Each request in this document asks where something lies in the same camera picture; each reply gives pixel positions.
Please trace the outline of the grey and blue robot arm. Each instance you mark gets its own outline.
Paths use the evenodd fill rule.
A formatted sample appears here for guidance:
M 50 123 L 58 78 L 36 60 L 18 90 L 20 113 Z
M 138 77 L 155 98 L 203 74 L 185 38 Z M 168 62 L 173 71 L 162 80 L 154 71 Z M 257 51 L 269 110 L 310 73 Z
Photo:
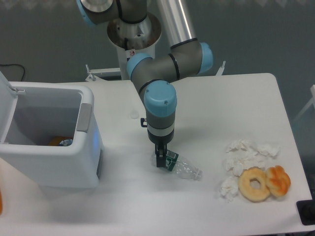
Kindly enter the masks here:
M 168 167 L 177 106 L 173 82 L 213 65 L 212 51 L 198 41 L 186 2 L 159 0 L 161 19 L 147 10 L 145 0 L 79 0 L 77 5 L 87 24 L 108 23 L 109 39 L 124 52 L 121 76 L 131 80 L 145 107 L 141 125 L 155 144 L 156 166 Z

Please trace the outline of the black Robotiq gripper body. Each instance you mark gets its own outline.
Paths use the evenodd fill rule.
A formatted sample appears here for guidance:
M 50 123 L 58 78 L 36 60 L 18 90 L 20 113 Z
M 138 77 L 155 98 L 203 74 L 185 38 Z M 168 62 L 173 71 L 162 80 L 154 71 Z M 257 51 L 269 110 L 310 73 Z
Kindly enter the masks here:
M 166 136 L 156 136 L 151 132 L 148 132 L 149 140 L 154 143 L 156 146 L 164 146 L 170 143 L 174 137 L 174 132 L 169 133 Z

